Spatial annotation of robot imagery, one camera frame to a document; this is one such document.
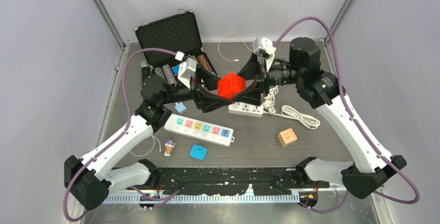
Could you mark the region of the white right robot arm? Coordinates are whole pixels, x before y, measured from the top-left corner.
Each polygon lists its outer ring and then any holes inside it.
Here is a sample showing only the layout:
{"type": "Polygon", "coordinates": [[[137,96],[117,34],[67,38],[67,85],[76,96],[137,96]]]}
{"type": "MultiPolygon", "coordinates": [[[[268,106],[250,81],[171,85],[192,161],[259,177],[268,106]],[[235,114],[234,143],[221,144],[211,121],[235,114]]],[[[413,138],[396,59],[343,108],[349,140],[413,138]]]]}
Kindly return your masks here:
{"type": "Polygon", "coordinates": [[[337,76],[321,69],[321,49],[312,39],[293,39],[287,61],[277,59],[275,52],[271,40],[254,40],[252,55],[239,71],[240,77],[253,83],[234,101],[261,105],[276,86],[294,84],[299,96],[331,125],[352,157],[349,162],[306,158],[296,166],[296,181],[301,187],[326,181],[343,185],[353,196],[363,199],[406,166],[403,156],[391,154],[372,135],[337,76]]]}

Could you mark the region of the red cube socket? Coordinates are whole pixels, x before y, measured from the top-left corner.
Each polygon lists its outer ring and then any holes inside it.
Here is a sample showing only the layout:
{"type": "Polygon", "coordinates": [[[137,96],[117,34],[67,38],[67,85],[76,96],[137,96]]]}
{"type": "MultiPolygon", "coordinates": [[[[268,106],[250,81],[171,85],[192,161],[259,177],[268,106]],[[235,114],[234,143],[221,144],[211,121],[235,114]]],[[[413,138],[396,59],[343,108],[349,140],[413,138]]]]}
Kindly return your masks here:
{"type": "Polygon", "coordinates": [[[234,96],[246,88],[246,80],[235,74],[229,73],[217,82],[217,94],[228,100],[232,100],[234,96]]]}

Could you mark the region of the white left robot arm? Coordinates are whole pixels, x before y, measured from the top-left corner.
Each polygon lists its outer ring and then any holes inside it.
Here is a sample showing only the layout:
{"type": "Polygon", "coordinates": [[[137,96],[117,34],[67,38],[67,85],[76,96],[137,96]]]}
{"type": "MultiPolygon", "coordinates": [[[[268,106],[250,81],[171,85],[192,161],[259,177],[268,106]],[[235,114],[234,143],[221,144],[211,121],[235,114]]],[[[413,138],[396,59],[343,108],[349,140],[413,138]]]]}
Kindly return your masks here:
{"type": "Polygon", "coordinates": [[[73,195],[88,212],[99,207],[110,194],[124,188],[142,185],[147,190],[155,189],[159,183],[159,170],[149,160],[139,160],[132,166],[119,169],[113,167],[132,148],[153,136],[160,128],[229,147],[233,141],[232,129],[175,115],[161,104],[166,100],[167,93],[177,95],[179,101],[186,100],[193,93],[209,96],[208,91],[215,90],[218,85],[225,85],[235,76],[231,73],[220,78],[205,71],[196,74],[206,75],[207,78],[193,76],[189,80],[194,85],[193,89],[183,83],[171,86],[156,74],[147,76],[141,94],[144,97],[155,96],[159,100],[144,100],[118,133],[81,158],[70,156],[65,160],[65,196],[73,195]]]}

